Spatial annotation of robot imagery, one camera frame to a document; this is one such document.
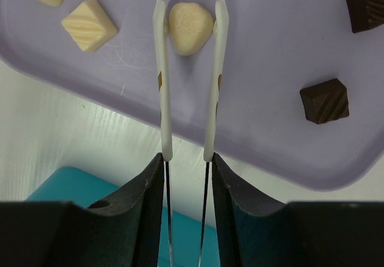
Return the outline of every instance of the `blue container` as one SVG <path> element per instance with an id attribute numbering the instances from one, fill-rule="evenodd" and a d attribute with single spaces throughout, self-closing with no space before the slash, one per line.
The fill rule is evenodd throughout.
<path id="1" fill-rule="evenodd" d="M 35 192 L 29 201 L 70 200 L 81 207 L 87 207 L 100 198 L 118 189 L 118 186 L 73 167 L 55 171 Z M 196 267 L 199 259 L 201 222 L 180 213 L 173 213 L 173 248 L 176 267 Z M 167 210 L 163 209 L 161 222 L 158 266 L 169 267 Z M 216 230 L 206 226 L 203 267 L 219 267 Z"/>

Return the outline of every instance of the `brown stain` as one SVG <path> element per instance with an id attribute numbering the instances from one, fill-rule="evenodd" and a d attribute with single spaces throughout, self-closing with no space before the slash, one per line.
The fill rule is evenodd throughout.
<path id="1" fill-rule="evenodd" d="M 158 75 L 157 80 L 158 80 L 158 89 L 160 90 L 161 86 L 163 85 L 163 75 L 161 74 L 161 72 Z"/>
<path id="2" fill-rule="evenodd" d="M 220 86 L 221 86 L 221 74 L 218 76 L 218 79 L 217 79 L 217 86 L 218 86 L 218 91 L 220 92 Z"/>

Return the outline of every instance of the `table surface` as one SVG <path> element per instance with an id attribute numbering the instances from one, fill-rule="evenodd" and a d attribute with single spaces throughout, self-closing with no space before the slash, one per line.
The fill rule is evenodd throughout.
<path id="1" fill-rule="evenodd" d="M 160 131 L 31 79 L 0 61 L 0 200 L 23 200 L 61 166 L 74 166 L 122 185 L 161 151 Z M 201 219 L 203 149 L 173 138 L 174 209 Z M 245 180 L 282 202 L 384 200 L 384 158 L 354 184 L 329 192 L 308 190 L 223 156 Z M 214 225 L 211 186 L 207 223 Z"/>

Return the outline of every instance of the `lavender plate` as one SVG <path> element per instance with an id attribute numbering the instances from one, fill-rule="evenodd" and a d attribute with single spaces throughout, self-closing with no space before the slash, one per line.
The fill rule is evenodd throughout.
<path id="1" fill-rule="evenodd" d="M 60 24 L 84 0 L 50 8 L 0 0 L 0 57 L 29 76 L 159 125 L 152 35 L 156 0 L 99 0 L 119 34 L 83 53 Z M 194 1 L 214 13 L 216 0 Z M 345 0 L 226 0 L 230 29 L 217 151 L 308 188 L 351 184 L 384 151 L 384 27 L 353 34 Z M 214 41 L 195 56 L 170 50 L 175 134 L 203 143 Z M 305 120 L 299 90 L 333 77 L 350 116 Z"/>

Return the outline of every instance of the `square dark chocolate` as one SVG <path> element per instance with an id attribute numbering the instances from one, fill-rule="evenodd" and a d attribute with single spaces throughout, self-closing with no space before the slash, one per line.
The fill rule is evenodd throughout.
<path id="1" fill-rule="evenodd" d="M 332 79 L 300 90 L 305 117 L 316 124 L 349 116 L 347 88 Z"/>
<path id="2" fill-rule="evenodd" d="M 347 5 L 353 33 L 384 23 L 384 0 L 347 0 Z"/>

